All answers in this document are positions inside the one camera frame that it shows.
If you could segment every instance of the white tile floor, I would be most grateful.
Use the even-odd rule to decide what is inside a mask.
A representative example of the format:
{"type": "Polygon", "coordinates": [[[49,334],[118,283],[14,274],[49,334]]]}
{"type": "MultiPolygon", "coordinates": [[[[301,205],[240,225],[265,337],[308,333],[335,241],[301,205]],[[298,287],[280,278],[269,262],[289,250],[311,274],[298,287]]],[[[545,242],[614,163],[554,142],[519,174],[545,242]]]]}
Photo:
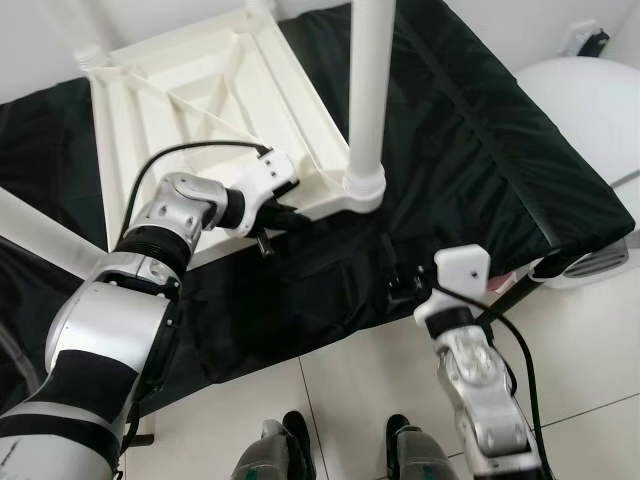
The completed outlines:
{"type": "MultiPolygon", "coordinates": [[[[534,356],[545,441],[560,480],[640,477],[639,292],[636,270],[573,291],[540,289],[508,314],[534,356]]],[[[498,328],[496,345],[516,371],[530,417],[521,354],[498,328]]],[[[461,446],[430,348],[405,319],[202,390],[156,413],[156,443],[127,453],[127,478],[226,478],[262,419],[290,409],[314,429],[321,480],[384,477],[383,427],[395,412],[456,455],[461,446]]],[[[463,455],[452,462],[460,480],[471,478],[463,455]]]]}

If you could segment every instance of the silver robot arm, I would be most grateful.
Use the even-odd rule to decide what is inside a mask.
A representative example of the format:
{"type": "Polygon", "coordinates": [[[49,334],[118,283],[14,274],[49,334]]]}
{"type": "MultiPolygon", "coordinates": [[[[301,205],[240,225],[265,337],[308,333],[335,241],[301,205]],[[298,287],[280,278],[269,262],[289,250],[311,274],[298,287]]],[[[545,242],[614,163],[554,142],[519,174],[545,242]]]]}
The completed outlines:
{"type": "Polygon", "coordinates": [[[54,319],[47,379],[0,417],[0,478],[113,477],[129,411],[161,386],[172,358],[180,285],[202,230],[248,234],[262,205],[296,182],[276,151],[250,165],[234,189],[167,175],[54,319]]]}
{"type": "MultiPolygon", "coordinates": [[[[489,261],[478,245],[440,250],[435,256],[438,283],[481,300],[489,261]]],[[[509,391],[505,363],[484,330],[474,325],[469,305],[434,290],[414,317],[434,341],[438,378],[453,404],[474,478],[545,479],[535,439],[509,391]]]]}

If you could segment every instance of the white wall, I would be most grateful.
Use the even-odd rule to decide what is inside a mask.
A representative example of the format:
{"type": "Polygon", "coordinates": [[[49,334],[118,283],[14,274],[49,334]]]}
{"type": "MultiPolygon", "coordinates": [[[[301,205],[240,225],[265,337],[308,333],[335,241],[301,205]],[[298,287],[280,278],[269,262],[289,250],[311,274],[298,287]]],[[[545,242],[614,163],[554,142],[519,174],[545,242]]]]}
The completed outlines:
{"type": "MultiPolygon", "coordinates": [[[[75,0],[105,19],[98,33],[112,47],[157,35],[244,4],[243,0],[75,0]]],[[[295,16],[344,0],[278,0],[295,16]]],[[[571,23],[596,19],[617,30],[635,0],[446,0],[507,67],[552,57],[571,23]]],[[[79,75],[70,50],[37,0],[0,1],[0,103],[79,75]]]]}
{"type": "Polygon", "coordinates": [[[602,56],[640,70],[640,0],[636,3],[602,56]]]}

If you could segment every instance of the white appliance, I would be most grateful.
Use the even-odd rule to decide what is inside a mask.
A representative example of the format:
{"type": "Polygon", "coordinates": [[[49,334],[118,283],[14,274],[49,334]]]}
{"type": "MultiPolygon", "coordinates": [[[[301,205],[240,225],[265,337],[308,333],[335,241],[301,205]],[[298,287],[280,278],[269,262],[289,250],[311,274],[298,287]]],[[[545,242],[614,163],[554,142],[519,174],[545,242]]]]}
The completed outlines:
{"type": "Polygon", "coordinates": [[[609,60],[558,58],[520,71],[520,87],[614,189],[636,221],[545,285],[571,288],[640,267],[640,72],[609,60]]]}

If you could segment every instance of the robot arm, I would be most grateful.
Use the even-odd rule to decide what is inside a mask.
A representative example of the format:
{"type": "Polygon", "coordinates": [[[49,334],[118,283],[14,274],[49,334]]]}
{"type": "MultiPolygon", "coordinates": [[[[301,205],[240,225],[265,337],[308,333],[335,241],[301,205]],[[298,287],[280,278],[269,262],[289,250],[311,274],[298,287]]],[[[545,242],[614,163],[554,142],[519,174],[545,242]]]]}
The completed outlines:
{"type": "MultiPolygon", "coordinates": [[[[441,250],[435,261],[442,287],[482,299],[489,255],[481,247],[441,250]]],[[[535,439],[509,391],[505,363],[474,324],[469,306],[436,290],[414,317],[435,342],[438,378],[474,478],[545,479],[535,439]]]]}
{"type": "Polygon", "coordinates": [[[248,234],[261,206],[296,181],[290,160],[276,151],[249,166],[233,189],[167,175],[58,312],[45,350],[47,379],[0,418],[0,477],[111,478],[133,403],[161,386],[172,358],[180,285],[202,230],[248,234]]]}

